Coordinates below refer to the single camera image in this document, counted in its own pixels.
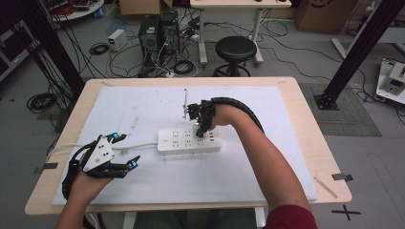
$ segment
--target gray mat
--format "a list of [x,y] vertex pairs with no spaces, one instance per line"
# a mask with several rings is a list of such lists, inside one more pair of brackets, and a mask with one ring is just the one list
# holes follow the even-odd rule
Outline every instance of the gray mat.
[[356,93],[346,88],[336,100],[339,111],[319,110],[313,96],[321,94],[327,84],[300,84],[323,135],[381,136]]

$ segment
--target white paper sheet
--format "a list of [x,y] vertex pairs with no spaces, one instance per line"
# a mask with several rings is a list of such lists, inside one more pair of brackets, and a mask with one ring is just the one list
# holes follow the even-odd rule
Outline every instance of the white paper sheet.
[[[259,118],[269,139],[297,174],[308,199],[316,199],[309,172],[280,92],[276,87],[186,87],[188,103],[227,96],[245,103]],[[114,144],[124,147],[158,141],[161,129],[192,128],[183,118],[184,87],[104,87],[79,136],[87,144],[98,135],[127,134]],[[242,144],[230,126],[218,127],[218,153],[160,156],[157,146],[116,152],[113,162],[140,155],[139,166],[113,180],[92,204],[205,203],[264,201]],[[54,205],[66,201],[61,187]]]

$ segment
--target white power strip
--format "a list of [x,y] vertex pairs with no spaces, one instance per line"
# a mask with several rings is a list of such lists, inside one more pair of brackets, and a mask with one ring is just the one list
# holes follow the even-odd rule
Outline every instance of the white power strip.
[[218,130],[207,132],[203,138],[193,136],[191,129],[160,130],[158,152],[160,155],[213,153],[221,150]]

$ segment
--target maroon sleeve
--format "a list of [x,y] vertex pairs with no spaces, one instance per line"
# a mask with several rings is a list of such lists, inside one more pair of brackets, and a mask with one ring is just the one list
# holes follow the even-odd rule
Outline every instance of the maroon sleeve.
[[295,205],[284,205],[275,208],[267,217],[265,229],[277,228],[316,229],[317,226],[313,214],[307,209]]

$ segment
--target black stool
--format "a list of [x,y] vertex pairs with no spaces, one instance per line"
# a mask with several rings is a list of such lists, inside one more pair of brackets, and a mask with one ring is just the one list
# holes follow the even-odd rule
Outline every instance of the black stool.
[[228,64],[216,68],[214,77],[218,77],[220,74],[224,76],[241,76],[238,69],[244,70],[250,76],[250,72],[246,68],[239,66],[239,64],[246,62],[256,54],[257,48],[253,41],[242,36],[228,36],[217,42],[215,51]]

